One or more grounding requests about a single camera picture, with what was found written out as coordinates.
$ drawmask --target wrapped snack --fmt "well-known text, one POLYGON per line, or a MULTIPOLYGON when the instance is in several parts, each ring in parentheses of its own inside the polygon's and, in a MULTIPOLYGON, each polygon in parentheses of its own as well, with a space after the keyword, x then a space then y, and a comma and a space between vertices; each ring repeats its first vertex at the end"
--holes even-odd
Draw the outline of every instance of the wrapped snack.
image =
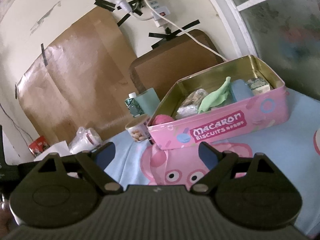
POLYGON ((135 142, 142 142, 150 138, 147 128, 149 120, 150 117, 147 114, 142 114, 125 126, 125 129, 130 133, 135 142))
POLYGON ((177 110, 176 119, 182 119, 198 113, 202 100, 208 95, 204 89, 192 92, 177 110))
POLYGON ((272 89, 268 81, 260 77, 249 79, 247 81, 247 85, 255 96, 268 92, 272 89))

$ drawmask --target white wall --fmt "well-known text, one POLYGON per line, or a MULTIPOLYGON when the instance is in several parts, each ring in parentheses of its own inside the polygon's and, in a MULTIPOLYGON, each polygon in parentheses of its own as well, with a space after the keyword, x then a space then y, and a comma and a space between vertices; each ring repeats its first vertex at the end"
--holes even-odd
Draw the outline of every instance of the white wall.
MULTIPOLYGON (((11 109, 9 108, 9 102, 6 100, 3 94, 4 93, 2 92, 2 89, 0 87, 0 103, 4 108, 4 110, 6 111, 6 113, 15 122, 17 122, 17 119, 13 115, 13 112, 11 111, 11 109)), ((3 129, 4 154, 6 157, 7 164, 18 164, 20 162, 32 161, 33 156, 31 155, 27 144, 23 140, 21 134, 14 127, 13 122, 4 114, 1 108, 0 108, 0 125, 2 125, 2 129, 3 129)), ((31 140, 28 139, 27 136, 25 136, 25 140, 27 141, 27 143, 31 143, 31 140)))
MULTIPOLYGON (((72 23, 93 9, 94 1, 16 0, 0 24, 0 86, 3 90, 3 97, 7 100, 8 107, 19 125, 26 129, 34 139, 38 134, 14 98, 14 85, 41 54, 40 44, 44 43, 45 47, 48 46, 72 23), (30 29, 34 24, 59 1, 61 1, 61 6, 56 6, 44 19, 42 25, 33 34, 30 34, 30 29)), ((196 28, 205 31, 218 51, 226 58, 236 58, 236 52, 227 31, 209 0, 164 1, 172 13, 169 16, 172 21, 184 26, 199 19, 201 24, 196 28)), ((114 11, 114 15, 120 19, 124 12, 114 11)), ((139 57, 150 51, 151 45, 158 40, 149 38, 148 33, 162 30, 156 28, 152 20, 140 22, 130 17, 121 26, 121 31, 139 57)), ((8 138, 15 146, 14 128, 7 129, 8 138)))

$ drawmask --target screw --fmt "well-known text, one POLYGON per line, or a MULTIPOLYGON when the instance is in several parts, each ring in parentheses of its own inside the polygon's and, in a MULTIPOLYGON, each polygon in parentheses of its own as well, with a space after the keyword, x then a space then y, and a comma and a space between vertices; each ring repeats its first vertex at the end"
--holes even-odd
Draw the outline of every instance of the screw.
POLYGON ((104 185, 104 189, 108 191, 117 191, 120 189, 120 185, 116 182, 109 182, 104 185))
POLYGON ((195 184, 192 189, 195 192, 207 192, 209 187, 206 184, 195 184))

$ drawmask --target green toy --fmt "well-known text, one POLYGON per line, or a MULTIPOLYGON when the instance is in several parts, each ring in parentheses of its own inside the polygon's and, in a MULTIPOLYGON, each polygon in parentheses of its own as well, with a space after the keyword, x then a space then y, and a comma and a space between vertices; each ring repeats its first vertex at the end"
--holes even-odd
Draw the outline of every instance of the green toy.
POLYGON ((230 80, 231 80, 231 77, 227 77, 226 81, 219 89, 217 89, 216 91, 213 91, 202 100, 198 110, 198 114, 207 112, 211 107, 218 106, 227 99, 229 95, 228 87, 230 84, 230 80))

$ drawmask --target bedsheet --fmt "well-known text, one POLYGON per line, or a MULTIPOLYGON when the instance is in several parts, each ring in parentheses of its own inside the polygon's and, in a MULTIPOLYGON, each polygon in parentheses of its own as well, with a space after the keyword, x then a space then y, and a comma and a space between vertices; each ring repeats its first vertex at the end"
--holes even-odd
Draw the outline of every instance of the bedsheet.
MULTIPOLYGON (((287 99, 291 114, 287 122, 212 145, 245 157, 265 153, 302 196, 295 226, 305 234, 315 234, 320 231, 320 102, 290 89, 287 99)), ((200 163, 197 147, 161 151, 149 141, 135 143, 126 131, 109 141, 116 145, 116 156, 105 172, 124 188, 157 183, 188 188, 209 171, 200 163)))

